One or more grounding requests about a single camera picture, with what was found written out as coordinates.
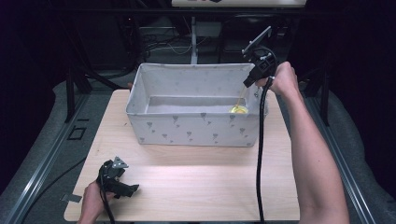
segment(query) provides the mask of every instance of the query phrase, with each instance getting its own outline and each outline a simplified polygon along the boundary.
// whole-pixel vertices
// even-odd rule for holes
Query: desk
[[[304,7],[306,0],[172,0],[173,7]]]
[[[268,92],[262,157],[262,203],[267,220],[297,220],[299,207],[291,167],[290,138],[275,95]],[[114,91],[74,194],[98,174],[103,162],[119,156],[127,164],[120,181],[140,184],[131,198],[111,201],[117,221],[257,221],[254,147],[139,145],[125,113],[129,91]],[[69,203],[68,221],[79,218],[80,203]],[[108,220],[106,215],[99,220]]]

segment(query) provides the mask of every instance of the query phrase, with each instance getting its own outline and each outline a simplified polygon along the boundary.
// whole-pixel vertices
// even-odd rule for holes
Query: storage box
[[[126,113],[140,144],[251,147],[260,98],[244,89],[251,63],[154,64],[137,71]],[[238,99],[246,114],[230,113]]]

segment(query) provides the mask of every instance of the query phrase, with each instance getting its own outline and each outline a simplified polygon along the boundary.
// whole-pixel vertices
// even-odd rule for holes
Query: hand
[[[78,223],[94,223],[95,220],[105,211],[101,194],[103,194],[96,181],[91,182],[85,188],[82,199],[81,216]],[[106,198],[110,201],[116,194],[113,192],[106,192]]]
[[[260,79],[256,82],[257,86],[264,86],[268,78]],[[276,69],[275,79],[273,85],[270,87],[275,94],[281,95],[282,97],[291,97],[293,95],[299,95],[297,76],[294,73],[294,68],[291,67],[289,62],[280,64]]]

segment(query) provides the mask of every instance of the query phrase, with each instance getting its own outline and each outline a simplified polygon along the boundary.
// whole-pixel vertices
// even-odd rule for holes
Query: wooden table
[[[85,161],[74,194],[119,156],[129,164],[120,182],[140,188],[131,198],[111,201],[117,221],[257,221],[254,147],[139,145],[125,113],[129,91],[114,91]],[[298,220],[290,138],[275,95],[268,92],[262,160],[262,203],[266,220]],[[80,203],[69,203],[68,221]],[[106,214],[98,220],[108,220]]]
[[[173,7],[304,7],[306,0],[172,0]]]

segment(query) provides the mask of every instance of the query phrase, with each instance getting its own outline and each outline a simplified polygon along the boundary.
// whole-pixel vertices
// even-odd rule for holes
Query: human arm
[[[106,198],[110,201],[115,193],[106,192]],[[101,197],[101,190],[96,181],[91,182],[84,190],[82,199],[81,215],[78,224],[91,224],[105,211]]]
[[[266,79],[257,82],[262,86]],[[305,107],[289,63],[276,69],[271,90],[290,115],[291,155],[300,205],[300,223],[349,223],[344,189],[335,161]]]

